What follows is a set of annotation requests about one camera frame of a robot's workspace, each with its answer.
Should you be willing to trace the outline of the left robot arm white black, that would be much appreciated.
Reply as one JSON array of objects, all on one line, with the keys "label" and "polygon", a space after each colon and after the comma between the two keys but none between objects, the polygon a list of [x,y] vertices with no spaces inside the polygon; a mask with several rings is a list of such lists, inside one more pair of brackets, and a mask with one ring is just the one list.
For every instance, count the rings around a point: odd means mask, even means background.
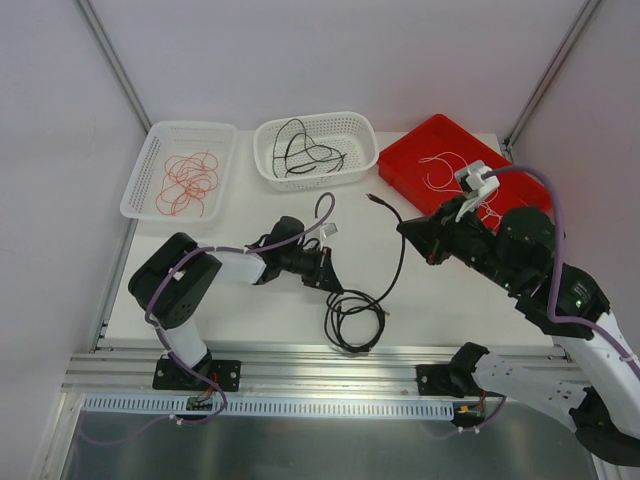
[{"label": "left robot arm white black", "polygon": [[263,285],[286,271],[310,288],[344,291],[334,271],[331,249],[307,247],[304,224],[283,216],[272,230],[240,249],[201,247],[189,235],[172,235],[132,276],[128,291],[145,312],[168,350],[155,367],[159,391],[239,390],[241,362],[216,360],[192,319],[209,287],[217,283]]}]

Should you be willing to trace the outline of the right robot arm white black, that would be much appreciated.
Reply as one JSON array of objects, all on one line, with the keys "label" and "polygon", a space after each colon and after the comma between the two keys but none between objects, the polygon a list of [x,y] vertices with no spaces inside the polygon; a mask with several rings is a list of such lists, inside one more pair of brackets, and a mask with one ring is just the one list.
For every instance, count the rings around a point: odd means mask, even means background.
[{"label": "right robot arm white black", "polygon": [[459,211],[462,197],[397,230],[427,264],[455,258],[515,299],[515,309],[553,341],[528,365],[515,351],[467,342],[451,359],[415,367],[422,396],[462,399],[487,392],[518,401],[567,428],[609,464],[639,464],[637,361],[610,302],[585,271],[564,264],[552,319],[555,228],[535,206],[509,210],[496,230]]}]

